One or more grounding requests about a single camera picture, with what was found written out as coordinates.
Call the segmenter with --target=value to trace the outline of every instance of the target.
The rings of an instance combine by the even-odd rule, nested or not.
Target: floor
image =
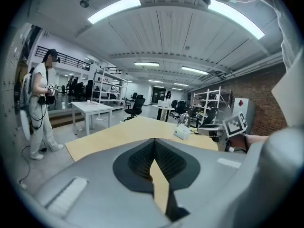
[[[150,117],[156,119],[158,109],[152,107],[152,105],[142,107],[142,116]],[[124,120],[129,114],[125,113],[123,110],[116,110],[112,115],[111,125],[119,124]],[[108,124],[108,114],[101,114],[100,118],[102,120],[95,120],[95,129],[91,130],[90,133],[96,133],[107,128]],[[169,116],[168,122],[177,123],[178,120],[174,119],[172,116]],[[72,131],[72,124],[58,127],[53,129],[54,137],[58,143],[66,143],[77,138],[84,137],[85,133],[85,122],[76,123],[78,128],[78,134],[74,135]],[[25,146],[25,140],[21,140],[22,146],[20,146],[20,151]],[[36,192],[36,190],[50,177],[59,173],[61,170],[73,163],[71,156],[69,155],[66,148],[59,150],[57,152],[47,151],[44,153],[44,159],[41,161],[35,161],[29,157],[29,148],[24,150],[24,156],[30,164],[30,173],[28,177],[23,181],[27,185],[27,190],[30,194]],[[23,158],[20,158],[17,161],[17,179],[24,177],[28,172],[28,165]]]

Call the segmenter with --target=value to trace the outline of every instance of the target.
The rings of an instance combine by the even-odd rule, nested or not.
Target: white table
[[[155,105],[155,104],[153,104],[152,106],[158,108],[157,120],[161,119],[162,110],[167,111],[166,121],[168,121],[169,111],[175,110],[175,108],[172,108],[172,107],[162,107],[162,106]]]
[[[81,111],[81,114],[85,117],[85,130],[86,135],[90,135],[90,129],[89,129],[89,116],[91,116],[91,129],[94,129],[94,123],[93,123],[93,115],[99,114],[99,113],[109,113],[109,119],[108,119],[108,127],[111,126],[111,118],[112,118],[112,109],[113,107],[100,104],[97,102],[91,102],[95,104],[96,106],[85,106],[83,103],[85,102],[71,102],[72,103],[72,117],[73,117],[73,132],[75,135],[77,135],[77,129],[76,129],[76,121],[75,121],[75,109]]]

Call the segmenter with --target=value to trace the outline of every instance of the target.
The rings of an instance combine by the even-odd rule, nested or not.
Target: railing
[[[117,67],[106,67],[105,71],[110,74],[122,74],[122,70]]]
[[[35,53],[35,56],[36,57],[44,57],[45,54],[47,53],[48,49],[45,48],[45,47],[41,47],[41,46],[38,46],[37,47],[37,50],[36,50],[36,53]],[[58,57],[60,58],[60,63],[65,63],[65,64],[68,64],[68,65],[71,65],[71,66],[75,66],[75,67],[79,67],[83,70],[86,70],[86,71],[90,71],[90,64],[89,63],[86,63],[84,61],[81,61],[81,60],[78,60],[76,58],[73,58],[73,57],[70,57],[66,54],[63,54],[63,53],[60,53],[60,52],[57,52],[58,53]]]

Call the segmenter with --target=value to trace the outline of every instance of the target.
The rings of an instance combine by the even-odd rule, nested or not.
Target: desk
[[[90,135],[90,129],[89,129],[89,116],[91,116],[91,129],[94,129],[94,123],[93,123],[93,115],[98,113],[109,113],[109,119],[108,119],[108,127],[111,125],[111,118],[112,118],[112,109],[113,107],[100,104],[97,102],[92,102],[96,104],[96,106],[85,106],[83,103],[85,102],[71,102],[72,103],[72,117],[73,117],[73,132],[75,135],[77,135],[77,129],[76,129],[76,121],[75,121],[75,108],[78,109],[82,115],[85,117],[85,130],[86,135]]]
[[[187,140],[180,139],[173,134],[175,127],[176,124],[173,123],[138,116],[92,135],[68,142],[66,148],[74,161],[94,152],[149,138],[171,139],[194,147],[218,151],[218,147],[212,139],[204,135],[191,134]],[[155,161],[150,168],[150,174],[154,183],[154,200],[164,213],[167,207],[169,184]]]
[[[167,111],[166,122],[168,121],[169,111],[175,110],[175,109],[172,108],[172,107],[167,107],[167,108],[166,108],[166,107],[158,106],[158,105],[155,105],[155,104],[153,104],[152,106],[158,108],[157,120],[160,120],[160,119],[161,119],[162,110]]]

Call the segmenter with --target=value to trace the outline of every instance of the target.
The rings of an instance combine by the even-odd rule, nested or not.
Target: white sneaker
[[[51,151],[52,151],[52,152],[55,152],[55,151],[57,151],[57,150],[63,149],[63,147],[64,147],[63,144],[59,144],[57,149],[55,149],[55,150],[52,150],[52,149],[51,149]]]
[[[37,154],[37,155],[30,155],[30,157],[33,159],[33,160],[36,160],[36,161],[40,161],[43,159],[43,154]]]

